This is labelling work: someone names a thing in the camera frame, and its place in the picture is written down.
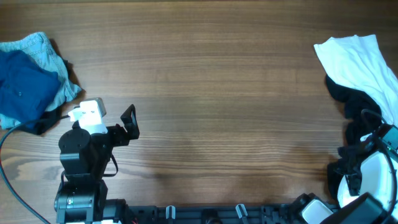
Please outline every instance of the white fabric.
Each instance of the white fabric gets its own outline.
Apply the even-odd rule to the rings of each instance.
[[[384,61],[375,35],[330,37],[314,48],[335,83],[364,91],[380,106],[387,123],[398,125],[398,80]]]

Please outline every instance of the wire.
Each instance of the wire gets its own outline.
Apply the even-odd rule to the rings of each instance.
[[[365,125],[366,125],[368,131],[369,131],[370,133],[372,133],[373,139],[375,140],[375,142],[376,142],[376,144],[377,144],[377,147],[378,147],[378,148],[382,151],[382,153],[386,156],[386,158],[387,158],[387,163],[388,163],[388,166],[389,166],[389,168],[390,168],[390,170],[391,170],[391,174],[392,174],[392,201],[391,201],[391,206],[390,206],[390,208],[388,209],[387,215],[384,217],[384,220],[381,222],[381,223],[385,223],[385,222],[387,222],[387,221],[390,219],[390,217],[391,217],[391,215],[392,215],[392,212],[394,211],[395,206],[396,206],[396,203],[397,203],[397,170],[395,170],[394,165],[392,164],[391,157],[390,157],[390,155],[388,154],[388,151],[387,151],[387,149],[386,149],[386,146],[383,145],[383,143],[381,142],[381,140],[374,134],[374,130],[372,129],[372,127],[371,127],[371,125],[369,124],[369,122],[367,121],[367,119],[366,119],[366,117],[365,117],[365,113],[370,113],[370,114],[372,114],[372,115],[374,115],[374,116],[377,116],[377,117],[381,118],[381,119],[384,121],[384,123],[386,123],[386,124],[387,124],[387,122],[386,122],[386,120],[385,120],[381,115],[379,115],[378,113],[375,113],[375,112],[373,112],[373,111],[371,111],[371,110],[363,109],[363,110],[361,111],[362,120],[365,122]]]
[[[68,115],[62,116],[60,117],[59,120],[64,119],[64,118],[68,118]],[[32,124],[32,123],[39,123],[39,122],[43,122],[46,121],[48,119],[37,119],[37,120],[32,120],[32,121],[27,121],[25,123],[21,123],[18,124],[17,126],[14,126],[13,128],[11,128],[0,140],[0,174],[1,177],[4,179],[4,183],[6,183],[8,189],[11,191],[11,193],[13,194],[13,196],[23,205],[25,206],[26,209],[28,209],[30,212],[33,213],[33,215],[35,215],[37,218],[39,218],[39,220],[41,220],[42,222],[46,223],[46,224],[50,224],[50,222],[48,220],[46,220],[43,216],[41,216],[38,212],[36,212],[32,207],[30,207],[19,195],[18,193],[14,190],[14,188],[12,187],[11,183],[8,181],[8,178],[6,176],[6,173],[4,172],[4,168],[1,164],[1,147],[4,143],[4,141],[6,140],[6,138],[15,130],[17,130],[18,128],[25,126],[27,124]]]

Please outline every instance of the black cable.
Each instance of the black cable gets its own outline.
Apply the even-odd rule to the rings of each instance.
[[[397,203],[397,170],[395,170],[394,165],[392,164],[391,157],[388,154],[386,146],[374,134],[374,131],[372,130],[372,127],[370,126],[369,122],[367,121],[367,119],[365,117],[365,113],[370,113],[370,114],[372,114],[374,116],[377,116],[377,117],[381,118],[384,121],[384,123],[386,123],[386,124],[387,124],[387,122],[386,122],[385,119],[383,119],[383,117],[381,115],[379,115],[378,113],[375,113],[375,112],[373,112],[371,110],[363,109],[361,111],[362,120],[365,122],[365,125],[366,125],[368,131],[370,133],[372,133],[373,139],[375,140],[375,142],[377,144],[377,147],[381,150],[381,152],[384,155],[386,155],[387,163],[388,163],[388,166],[389,166],[389,168],[391,170],[391,174],[392,174],[392,201],[391,201],[391,206],[390,206],[390,208],[387,211],[386,217],[384,217],[384,220],[381,222],[381,223],[385,223],[385,222],[388,221],[388,219],[390,219],[390,217],[392,215],[392,212],[394,211],[396,203]]]
[[[60,119],[64,119],[64,118],[68,118],[69,116],[62,116]],[[27,124],[32,124],[32,123],[39,123],[39,122],[43,122],[46,121],[48,119],[37,119],[37,120],[33,120],[33,121],[27,121],[25,123],[21,123],[18,124],[17,126],[14,126],[13,128],[11,128],[0,140],[0,174],[1,177],[4,180],[4,183],[6,183],[8,189],[11,191],[11,193],[13,194],[13,196],[23,205],[25,206],[26,209],[28,209],[30,212],[33,213],[33,215],[35,215],[37,218],[39,218],[42,222],[44,223],[48,223],[50,224],[50,222],[48,220],[46,220],[43,216],[41,216],[39,213],[37,213],[32,207],[30,207],[19,195],[18,193],[14,190],[14,188],[12,187],[11,183],[8,181],[8,178],[6,176],[6,173],[4,172],[4,168],[2,167],[1,164],[1,147],[4,143],[4,141],[6,140],[6,138],[15,130],[17,130],[18,128],[25,126]]]

